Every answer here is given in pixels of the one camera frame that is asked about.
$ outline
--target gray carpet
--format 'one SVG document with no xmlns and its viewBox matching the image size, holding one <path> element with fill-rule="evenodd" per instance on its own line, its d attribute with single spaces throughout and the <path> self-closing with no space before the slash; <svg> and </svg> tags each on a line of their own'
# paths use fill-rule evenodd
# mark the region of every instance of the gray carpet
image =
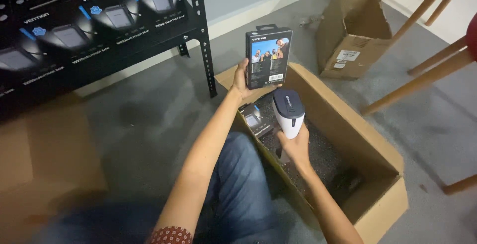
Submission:
<svg viewBox="0 0 477 244">
<path fill-rule="evenodd" d="M 211 41 L 214 68 L 222 72 L 243 58 L 244 34 L 276 23 L 294 29 L 290 61 L 317 73 L 314 26 L 300 18 L 320 14 L 329 0 L 300 0 Z M 384 5 L 395 33 L 406 17 Z M 406 70 L 447 44 L 414 25 L 367 74 L 356 81 L 323 79 L 352 108 L 378 100 L 411 78 Z M 121 198 L 167 197 L 181 164 L 225 95 L 208 96 L 200 50 L 173 57 L 87 98 L 88 118 L 112 193 Z M 475 65 L 416 92 L 365 119 L 402 154 L 409 210 L 380 243 L 477 243 L 477 188 L 450 197 L 439 185 L 476 172 Z M 269 172 L 274 204 L 289 243 L 324 242 L 306 208 L 294 203 Z"/>
</svg>

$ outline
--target metal shelf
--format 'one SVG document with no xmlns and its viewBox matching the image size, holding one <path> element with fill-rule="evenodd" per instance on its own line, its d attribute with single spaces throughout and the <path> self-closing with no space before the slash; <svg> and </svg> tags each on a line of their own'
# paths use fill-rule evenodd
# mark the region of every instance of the metal shelf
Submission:
<svg viewBox="0 0 477 244">
<path fill-rule="evenodd" d="M 0 120 L 18 115 L 29 107 L 72 92 L 174 47 L 179 48 L 182 56 L 188 56 L 185 43 L 192 39 L 200 42 L 210 97 L 216 96 L 204 0 L 192 0 L 192 6 L 187 1 L 185 2 L 187 18 L 156 32 L 152 45 L 147 49 L 144 49 L 142 45 L 133 46 L 131 54 L 126 57 L 122 56 L 123 53 L 117 53 L 117 55 L 113 53 L 113 55 L 108 55 L 108 58 L 98 57 L 93 63 L 84 63 L 81 66 L 70 65 L 45 79 L 16 87 L 14 95 L 7 94 L 0 99 Z M 110 49 L 108 51 L 118 52 L 119 50 Z M 111 56 L 120 58 L 112 60 Z"/>
</svg>

